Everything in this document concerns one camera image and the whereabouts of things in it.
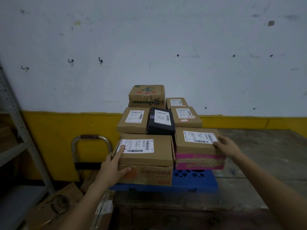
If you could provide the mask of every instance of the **stack of boxes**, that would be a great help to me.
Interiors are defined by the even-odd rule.
[[[202,128],[202,120],[184,98],[167,98],[163,85],[135,85],[118,125],[125,146],[119,169],[131,171],[119,183],[172,185],[178,170],[223,169],[225,156],[213,146],[221,133]]]

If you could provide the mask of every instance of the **blue pallet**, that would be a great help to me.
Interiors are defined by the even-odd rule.
[[[147,192],[200,192],[213,193],[218,189],[216,179],[211,170],[173,170],[171,186],[136,185],[117,183],[110,190],[147,191]]]

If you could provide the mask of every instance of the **wooden table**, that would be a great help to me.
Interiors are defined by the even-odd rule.
[[[244,154],[307,197],[307,139],[290,130],[221,129]],[[214,170],[216,193],[116,192],[114,229],[281,229],[240,169]]]

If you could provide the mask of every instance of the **hand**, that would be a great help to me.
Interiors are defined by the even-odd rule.
[[[213,145],[220,149],[225,156],[234,160],[242,154],[240,148],[236,145],[236,143],[228,137],[219,136],[219,139],[222,143],[216,141],[213,142]]]
[[[106,160],[102,162],[101,168],[94,182],[95,185],[103,189],[102,191],[115,185],[121,177],[131,170],[130,167],[126,167],[125,169],[118,171],[118,161],[124,149],[125,147],[121,147],[112,160],[110,153],[107,155]]]

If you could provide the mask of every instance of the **yellow wall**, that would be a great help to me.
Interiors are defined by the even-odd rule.
[[[71,155],[71,141],[82,134],[108,138],[112,149],[119,139],[117,113],[23,112],[29,130],[54,180],[78,181]],[[201,116],[203,127],[245,129],[292,129],[307,137],[307,118]],[[80,141],[78,151],[84,162],[101,162],[107,155],[103,141]],[[29,156],[23,155],[22,176],[40,179]]]

